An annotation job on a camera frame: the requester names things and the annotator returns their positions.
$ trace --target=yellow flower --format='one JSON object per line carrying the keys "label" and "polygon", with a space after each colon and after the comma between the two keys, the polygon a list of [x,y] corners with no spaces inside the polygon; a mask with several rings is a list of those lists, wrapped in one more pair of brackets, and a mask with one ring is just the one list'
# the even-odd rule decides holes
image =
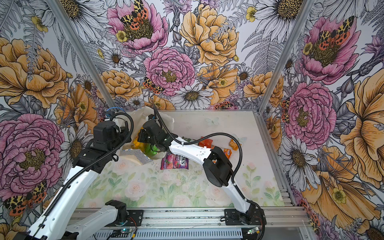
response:
{"label": "yellow flower", "polygon": [[97,120],[96,105],[89,98],[80,84],[76,85],[75,91],[70,91],[70,97],[60,98],[55,108],[56,123],[65,127],[72,125],[77,130],[81,122],[88,124],[88,130],[93,133],[93,127]]}
{"label": "yellow flower", "polygon": [[[369,229],[369,220],[380,218],[380,211],[367,197],[360,182],[354,181],[357,172],[353,163],[336,147],[323,146],[319,154],[320,164],[312,166],[321,184],[317,189],[310,185],[310,189],[302,192],[310,207],[328,220],[336,217],[336,226],[345,228],[356,218],[361,218],[362,225],[357,230],[363,233]],[[368,194],[375,193],[368,189]]]}
{"label": "yellow flower", "polygon": [[304,55],[308,55],[313,48],[313,44],[311,42],[307,43],[303,48]]}
{"label": "yellow flower", "polygon": [[356,114],[355,127],[348,135],[340,136],[345,152],[353,158],[353,168],[362,181],[376,188],[384,179],[384,69],[355,85],[354,105],[346,102]]}
{"label": "yellow flower", "polygon": [[48,28],[42,24],[41,18],[39,18],[37,16],[32,16],[31,20],[32,20],[33,24],[36,25],[36,28],[39,31],[44,31],[46,33],[48,32]]}
{"label": "yellow flower", "polygon": [[247,8],[247,15],[245,16],[245,18],[247,20],[249,20],[250,22],[253,22],[256,18],[255,18],[255,13],[257,12],[256,10],[256,7],[248,7]]}
{"label": "yellow flower", "polygon": [[[267,72],[266,74],[259,74],[258,76],[254,76],[250,79],[251,84],[248,84],[244,86],[244,96],[246,98],[252,97],[257,98],[258,96],[262,96],[265,93],[265,90],[269,84],[269,81],[272,77],[272,71]],[[279,105],[281,99],[283,98],[283,83],[284,79],[283,76],[280,75],[279,81],[277,82],[277,85],[273,89],[271,98],[269,99],[269,102],[274,106],[275,108]]]}
{"label": "yellow flower", "polygon": [[233,28],[217,36],[219,28],[226,23],[227,17],[218,15],[209,5],[204,7],[200,4],[197,16],[192,12],[184,15],[180,34],[188,40],[188,47],[196,46],[199,49],[200,63],[224,66],[236,55],[239,32]]}
{"label": "yellow flower", "polygon": [[275,150],[277,151],[280,148],[281,145],[281,120],[277,117],[270,117],[266,121],[266,127],[269,132],[269,136],[272,139],[273,146],[275,147]]}
{"label": "yellow flower", "polygon": [[16,233],[25,231],[26,227],[20,226],[18,223],[13,224],[12,227],[7,223],[0,223],[0,240],[12,240]]}
{"label": "yellow flower", "polygon": [[165,98],[159,98],[156,95],[153,96],[153,100],[152,98],[149,99],[149,103],[145,103],[146,106],[150,106],[150,107],[152,107],[152,104],[155,104],[157,109],[161,109],[161,110],[175,109],[175,107],[169,100]]}
{"label": "yellow flower", "polygon": [[[142,94],[139,81],[130,77],[123,71],[105,71],[101,74],[101,79],[104,81],[104,84],[113,99],[115,99],[116,96],[119,96],[129,100],[131,97],[140,96]],[[99,98],[103,98],[99,90],[96,91],[96,94]]]}
{"label": "yellow flower", "polygon": [[126,42],[128,40],[127,34],[124,31],[118,31],[116,33],[116,37],[119,40],[119,42]]}
{"label": "yellow flower", "polygon": [[37,66],[29,81],[26,56],[29,47],[21,39],[10,43],[0,38],[0,96],[12,97],[8,104],[18,102],[23,94],[34,96],[43,103],[43,108],[49,108],[68,93],[67,73],[48,49],[38,46]]}
{"label": "yellow flower", "polygon": [[228,68],[219,69],[218,66],[210,65],[202,67],[196,74],[202,78],[202,81],[208,82],[206,89],[213,89],[213,95],[210,96],[211,105],[223,102],[231,95],[230,92],[236,90],[236,82],[240,83],[240,78],[237,75],[237,68],[229,70]]}
{"label": "yellow flower", "polygon": [[338,188],[333,189],[332,199],[336,201],[338,204],[345,204],[347,202],[346,194],[343,190]]}
{"label": "yellow flower", "polygon": [[101,51],[101,49],[97,49],[97,53],[99,54],[99,56],[104,59],[104,53]]}

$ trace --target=blue cable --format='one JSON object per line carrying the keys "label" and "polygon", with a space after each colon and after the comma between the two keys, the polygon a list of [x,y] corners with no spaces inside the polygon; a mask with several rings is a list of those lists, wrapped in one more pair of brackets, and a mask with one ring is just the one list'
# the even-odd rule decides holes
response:
{"label": "blue cable", "polygon": [[112,108],[118,108],[118,109],[121,109],[121,110],[123,110],[123,111],[126,113],[126,111],[125,111],[124,109],[119,108],[119,107],[111,107],[111,108],[108,108],[108,109],[107,109],[107,112],[108,112],[109,110],[111,110]]}

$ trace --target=pink peony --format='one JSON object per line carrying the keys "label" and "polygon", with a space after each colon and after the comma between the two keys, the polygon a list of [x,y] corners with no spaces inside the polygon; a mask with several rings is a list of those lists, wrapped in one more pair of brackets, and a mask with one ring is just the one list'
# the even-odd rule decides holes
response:
{"label": "pink peony", "polygon": [[46,180],[52,187],[61,176],[58,168],[64,134],[52,121],[37,114],[0,122],[0,197],[4,201],[26,195]]}
{"label": "pink peony", "polygon": [[174,96],[175,91],[195,81],[195,69],[192,60],[172,48],[159,48],[143,62],[149,78],[163,93]]}
{"label": "pink peony", "polygon": [[121,42],[126,49],[124,54],[128,56],[154,51],[156,48],[164,46],[168,40],[169,26],[166,17],[161,18],[153,4],[149,6],[144,0],[143,3],[144,8],[148,9],[148,19],[140,24],[138,30],[125,28],[120,20],[126,15],[132,15],[133,4],[128,7],[124,3],[122,8],[116,5],[116,8],[107,10],[108,24],[112,26],[109,31],[116,35],[118,42]]}
{"label": "pink peony", "polygon": [[356,49],[356,42],[360,36],[360,31],[356,30],[356,18],[352,27],[349,29],[350,36],[341,45],[334,44],[325,50],[320,50],[321,31],[332,33],[342,25],[336,20],[330,22],[329,18],[319,18],[310,30],[310,35],[305,37],[304,49],[301,58],[295,64],[296,70],[305,76],[309,76],[313,81],[322,81],[329,85],[341,78],[355,63],[358,54],[353,54]]}
{"label": "pink peony", "polygon": [[336,124],[332,95],[321,83],[300,83],[290,98],[288,115],[287,135],[301,139],[311,150],[327,141]]}

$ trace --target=floral table mat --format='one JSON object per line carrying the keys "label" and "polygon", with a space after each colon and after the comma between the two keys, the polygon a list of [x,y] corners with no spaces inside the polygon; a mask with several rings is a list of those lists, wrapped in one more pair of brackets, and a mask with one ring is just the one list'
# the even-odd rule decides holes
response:
{"label": "floral table mat", "polygon": [[[266,150],[252,112],[167,112],[175,119],[173,133],[198,139],[212,132],[235,134],[242,143],[243,161],[236,181],[244,195],[263,206],[283,206]],[[212,138],[213,144],[230,148],[230,139]],[[235,168],[238,151],[230,161]],[[138,166],[127,160],[110,162],[85,193],[78,207],[98,208],[114,199],[127,207],[226,207],[233,206],[221,188],[212,185],[203,167],[189,162],[189,169],[160,170],[161,160]]]}

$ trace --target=orange item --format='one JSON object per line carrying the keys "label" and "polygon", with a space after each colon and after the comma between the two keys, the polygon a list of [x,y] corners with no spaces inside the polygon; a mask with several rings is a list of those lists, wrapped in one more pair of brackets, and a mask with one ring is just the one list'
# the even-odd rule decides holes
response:
{"label": "orange item", "polygon": [[227,148],[224,148],[224,154],[227,156],[227,158],[229,159],[232,155],[232,151],[230,149],[227,149]]}
{"label": "orange item", "polygon": [[234,141],[233,139],[231,139],[231,141],[229,142],[229,146],[230,146],[233,150],[235,150],[235,151],[237,151],[237,150],[239,149],[239,147],[237,146],[237,144],[235,143],[235,141]]}
{"label": "orange item", "polygon": [[212,142],[213,142],[213,140],[207,138],[207,139],[205,139],[205,140],[199,142],[199,146],[200,146],[200,147],[211,148],[211,147],[212,147]]}

